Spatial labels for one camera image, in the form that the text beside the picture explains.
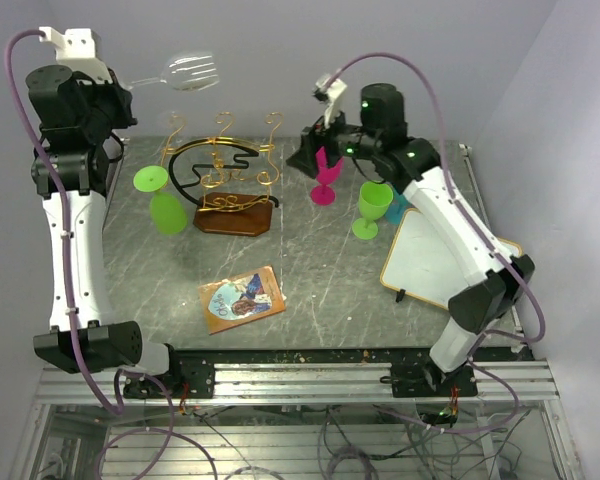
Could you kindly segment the clear wine glass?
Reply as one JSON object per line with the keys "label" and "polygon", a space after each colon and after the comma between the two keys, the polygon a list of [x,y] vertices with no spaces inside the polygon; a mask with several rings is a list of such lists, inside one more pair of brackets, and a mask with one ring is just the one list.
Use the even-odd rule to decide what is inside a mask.
{"label": "clear wine glass", "polygon": [[127,82],[128,90],[162,84],[172,90],[191,92],[213,87],[219,83],[214,56],[209,51],[189,51],[172,56],[158,76]]}

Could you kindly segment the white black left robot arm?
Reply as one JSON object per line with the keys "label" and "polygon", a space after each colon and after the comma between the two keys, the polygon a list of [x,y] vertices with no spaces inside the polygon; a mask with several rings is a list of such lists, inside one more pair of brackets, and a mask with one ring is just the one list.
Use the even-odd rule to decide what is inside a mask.
{"label": "white black left robot arm", "polygon": [[144,339],[137,322],[116,319],[105,286],[111,161],[104,144],[116,130],[136,125],[132,95],[116,78],[98,82],[62,65],[33,70],[26,86],[47,143],[31,176],[48,222],[54,278],[49,330],[34,337],[34,351],[69,374],[145,372],[158,395],[172,397],[185,383],[175,349]]}

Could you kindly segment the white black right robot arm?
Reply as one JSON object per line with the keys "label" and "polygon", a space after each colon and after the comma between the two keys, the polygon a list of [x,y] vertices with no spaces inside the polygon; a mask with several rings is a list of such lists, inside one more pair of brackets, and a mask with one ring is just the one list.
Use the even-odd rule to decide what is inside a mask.
{"label": "white black right robot arm", "polygon": [[444,170],[442,148],[409,135],[404,97],[395,86],[362,89],[358,125],[348,123],[339,107],[345,89],[340,80],[315,88],[324,114],[302,130],[300,147],[287,163],[315,178],[318,152],[329,166],[343,157],[371,162],[380,184],[413,205],[450,251],[466,284],[448,300],[449,320],[417,379],[428,393],[443,395],[472,349],[522,295],[535,265],[528,255],[512,254],[474,212]]}

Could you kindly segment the light green plastic wine glass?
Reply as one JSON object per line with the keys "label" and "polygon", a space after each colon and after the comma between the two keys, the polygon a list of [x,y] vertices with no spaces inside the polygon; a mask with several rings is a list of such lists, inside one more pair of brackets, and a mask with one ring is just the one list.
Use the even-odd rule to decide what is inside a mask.
{"label": "light green plastic wine glass", "polygon": [[180,200],[165,190],[168,181],[169,173],[164,167],[151,165],[134,175],[133,185],[139,192],[152,195],[149,214],[158,232],[175,235],[185,229],[188,217]]}

